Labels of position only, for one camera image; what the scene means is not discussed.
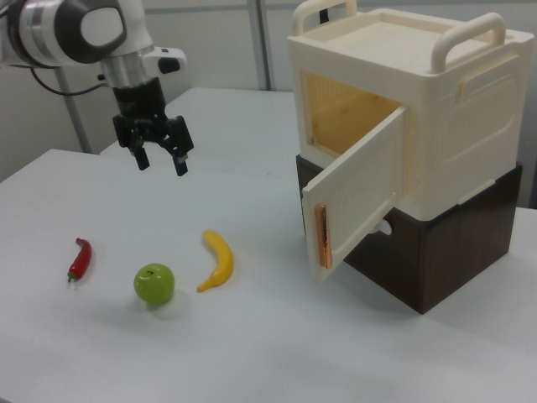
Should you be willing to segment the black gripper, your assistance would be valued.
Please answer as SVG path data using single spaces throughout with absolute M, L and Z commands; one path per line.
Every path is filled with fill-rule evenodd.
M 117 141 L 122 148 L 129 149 L 138 168 L 149 167 L 143 135 L 150 125 L 156 131 L 164 129 L 161 146 L 171 155 L 177 176 L 185 175 L 188 153 L 194 145 L 183 117 L 167 119 L 160 79 L 153 78 L 138 86 L 114 87 L 113 94 L 120 111 L 112 119 Z

